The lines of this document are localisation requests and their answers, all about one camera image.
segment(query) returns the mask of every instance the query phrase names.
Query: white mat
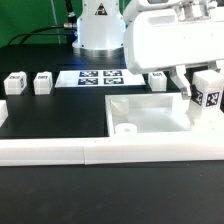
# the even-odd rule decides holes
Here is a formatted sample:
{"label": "white mat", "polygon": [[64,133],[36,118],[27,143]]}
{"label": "white mat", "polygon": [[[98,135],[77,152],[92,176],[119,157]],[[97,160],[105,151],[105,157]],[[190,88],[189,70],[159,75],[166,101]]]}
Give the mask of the white mat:
{"label": "white mat", "polygon": [[61,71],[55,87],[96,87],[145,85],[142,75],[133,75],[127,69]]}

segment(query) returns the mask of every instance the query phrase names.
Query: green background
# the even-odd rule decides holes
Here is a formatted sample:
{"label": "green background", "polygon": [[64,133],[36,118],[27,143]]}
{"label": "green background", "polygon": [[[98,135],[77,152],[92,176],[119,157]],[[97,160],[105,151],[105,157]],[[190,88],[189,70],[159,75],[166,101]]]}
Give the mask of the green background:
{"label": "green background", "polygon": [[[120,0],[120,11],[129,0]],[[54,0],[58,24],[67,22],[67,11],[64,0]],[[82,1],[72,0],[75,14],[82,12]],[[0,47],[19,34],[55,25],[50,0],[0,0]],[[34,36],[26,43],[58,43],[57,36]]]}

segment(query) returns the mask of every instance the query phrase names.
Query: white cube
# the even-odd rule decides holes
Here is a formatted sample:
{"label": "white cube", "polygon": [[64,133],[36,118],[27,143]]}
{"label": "white cube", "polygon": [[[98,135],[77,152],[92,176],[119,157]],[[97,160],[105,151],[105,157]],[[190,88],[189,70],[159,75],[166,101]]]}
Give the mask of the white cube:
{"label": "white cube", "polygon": [[27,86],[25,72],[12,72],[5,80],[6,95],[20,95]]}
{"label": "white cube", "polygon": [[52,73],[39,72],[34,79],[34,92],[35,95],[49,94],[52,88]]}
{"label": "white cube", "polygon": [[148,82],[152,91],[166,91],[167,77],[164,72],[151,72],[148,75]]}
{"label": "white cube", "polygon": [[0,127],[8,117],[8,110],[5,100],[0,100]]}
{"label": "white cube", "polygon": [[193,77],[195,95],[191,100],[200,110],[219,109],[222,94],[224,77],[213,70],[195,72]]}

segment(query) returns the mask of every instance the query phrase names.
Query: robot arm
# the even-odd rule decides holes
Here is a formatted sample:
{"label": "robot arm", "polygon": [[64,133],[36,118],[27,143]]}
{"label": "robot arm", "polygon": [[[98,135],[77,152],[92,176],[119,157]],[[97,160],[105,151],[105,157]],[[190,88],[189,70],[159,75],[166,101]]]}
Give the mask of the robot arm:
{"label": "robot arm", "polygon": [[132,0],[124,12],[129,23],[124,35],[127,68],[133,74],[170,70],[182,95],[190,97],[185,66],[224,59],[224,45],[220,44],[224,39],[224,8],[210,10],[216,4],[207,0],[149,1]]}

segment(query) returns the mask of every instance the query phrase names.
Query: black cable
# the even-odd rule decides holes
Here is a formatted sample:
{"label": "black cable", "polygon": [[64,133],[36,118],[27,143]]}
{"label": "black cable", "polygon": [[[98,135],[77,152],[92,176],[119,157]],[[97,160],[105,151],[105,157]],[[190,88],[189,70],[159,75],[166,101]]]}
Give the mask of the black cable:
{"label": "black cable", "polygon": [[37,30],[33,30],[31,33],[27,34],[20,42],[19,44],[23,44],[27,39],[29,39],[34,33],[40,33],[43,31],[47,31],[47,30],[53,30],[53,29],[59,29],[59,28],[64,28],[64,25],[56,25],[56,26],[49,26],[49,27],[44,27],[44,28],[40,28]]}
{"label": "black cable", "polygon": [[11,45],[11,43],[19,38],[19,37],[23,37],[23,36],[27,36],[27,35],[31,35],[31,36],[57,36],[57,35],[61,35],[61,36],[67,36],[68,34],[65,34],[65,33],[24,33],[24,34],[20,34],[20,35],[17,35],[15,37],[13,37],[7,44],[7,46]]}
{"label": "black cable", "polygon": [[77,17],[73,11],[71,0],[65,0],[65,5],[68,12],[68,21],[70,23],[77,23]]}

